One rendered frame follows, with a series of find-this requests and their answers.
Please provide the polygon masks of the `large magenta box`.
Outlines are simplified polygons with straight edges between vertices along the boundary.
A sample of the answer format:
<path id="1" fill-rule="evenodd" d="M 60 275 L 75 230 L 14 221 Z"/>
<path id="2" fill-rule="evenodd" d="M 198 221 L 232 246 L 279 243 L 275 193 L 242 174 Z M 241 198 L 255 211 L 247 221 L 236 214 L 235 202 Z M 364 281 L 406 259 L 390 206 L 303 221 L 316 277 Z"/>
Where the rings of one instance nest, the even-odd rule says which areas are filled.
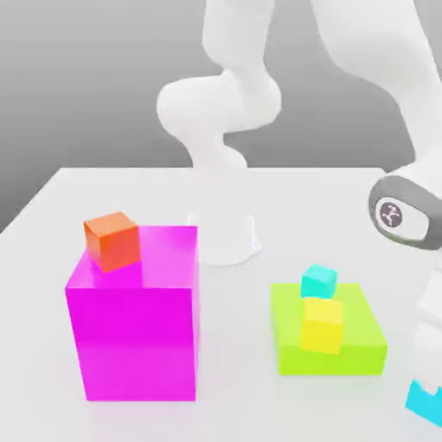
<path id="1" fill-rule="evenodd" d="M 83 254 L 66 302 L 88 401 L 195 401 L 198 230 L 142 226 L 141 260 L 102 272 Z"/>

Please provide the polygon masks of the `small yellow cube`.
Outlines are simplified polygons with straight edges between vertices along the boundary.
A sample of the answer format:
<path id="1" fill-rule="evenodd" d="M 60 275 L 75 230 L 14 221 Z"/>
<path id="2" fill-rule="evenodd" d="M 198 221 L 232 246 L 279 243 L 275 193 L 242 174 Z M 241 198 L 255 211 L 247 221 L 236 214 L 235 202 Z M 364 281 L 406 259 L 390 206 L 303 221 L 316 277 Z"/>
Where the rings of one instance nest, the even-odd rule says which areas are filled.
<path id="1" fill-rule="evenodd" d="M 343 303 L 341 300 L 305 298 L 300 348 L 336 355 L 342 345 Z"/>

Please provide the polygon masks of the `small orange cube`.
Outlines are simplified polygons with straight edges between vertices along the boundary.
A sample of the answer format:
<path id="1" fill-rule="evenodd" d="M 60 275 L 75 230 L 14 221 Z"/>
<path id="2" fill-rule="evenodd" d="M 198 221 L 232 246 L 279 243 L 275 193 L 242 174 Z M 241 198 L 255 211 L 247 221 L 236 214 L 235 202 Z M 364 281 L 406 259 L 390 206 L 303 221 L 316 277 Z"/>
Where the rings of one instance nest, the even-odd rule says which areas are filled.
<path id="1" fill-rule="evenodd" d="M 141 260 L 139 227 L 122 212 L 84 222 L 89 257 L 104 273 Z"/>

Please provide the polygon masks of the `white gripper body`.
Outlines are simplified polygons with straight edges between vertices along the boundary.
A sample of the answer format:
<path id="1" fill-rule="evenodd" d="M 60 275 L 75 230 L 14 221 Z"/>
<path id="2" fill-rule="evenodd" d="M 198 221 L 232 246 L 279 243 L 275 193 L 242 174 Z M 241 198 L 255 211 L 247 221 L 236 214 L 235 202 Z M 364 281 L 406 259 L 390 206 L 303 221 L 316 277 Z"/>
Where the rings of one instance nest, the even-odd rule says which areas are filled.
<path id="1" fill-rule="evenodd" d="M 442 304 L 419 302 L 412 366 L 421 384 L 442 384 Z"/>

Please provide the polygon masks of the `large lime green box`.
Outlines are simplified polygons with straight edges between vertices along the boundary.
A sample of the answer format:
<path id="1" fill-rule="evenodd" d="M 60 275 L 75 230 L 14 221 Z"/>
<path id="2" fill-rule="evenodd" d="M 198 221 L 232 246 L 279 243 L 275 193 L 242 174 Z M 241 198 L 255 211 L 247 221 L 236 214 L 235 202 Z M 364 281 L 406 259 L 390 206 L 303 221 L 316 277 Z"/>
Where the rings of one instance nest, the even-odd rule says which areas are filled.
<path id="1" fill-rule="evenodd" d="M 334 295 L 343 303 L 344 329 L 337 355 L 301 348 L 303 299 L 299 283 L 270 286 L 270 314 L 278 372 L 283 376 L 379 376 L 387 341 L 356 283 L 339 283 Z"/>

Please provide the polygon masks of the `small teal cube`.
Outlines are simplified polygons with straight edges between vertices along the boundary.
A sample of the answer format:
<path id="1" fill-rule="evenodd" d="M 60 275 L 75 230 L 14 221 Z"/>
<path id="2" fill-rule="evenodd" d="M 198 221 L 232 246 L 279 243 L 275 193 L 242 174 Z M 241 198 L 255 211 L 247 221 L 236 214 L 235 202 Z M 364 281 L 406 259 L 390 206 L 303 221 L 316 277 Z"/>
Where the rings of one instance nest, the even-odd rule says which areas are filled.
<path id="1" fill-rule="evenodd" d="M 300 296 L 331 299 L 336 291 L 337 280 L 336 270 L 313 264 L 302 275 Z"/>

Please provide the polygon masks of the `small cyan cube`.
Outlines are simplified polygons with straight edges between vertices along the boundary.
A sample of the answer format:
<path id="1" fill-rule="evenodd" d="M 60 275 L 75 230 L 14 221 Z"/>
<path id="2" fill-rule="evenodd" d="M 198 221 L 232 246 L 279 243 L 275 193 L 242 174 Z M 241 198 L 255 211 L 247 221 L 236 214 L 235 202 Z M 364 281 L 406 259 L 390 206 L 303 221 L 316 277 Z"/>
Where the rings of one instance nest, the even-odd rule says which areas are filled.
<path id="1" fill-rule="evenodd" d="M 423 390 L 417 381 L 412 381 L 407 394 L 406 408 L 442 427 L 442 387 L 432 395 Z"/>

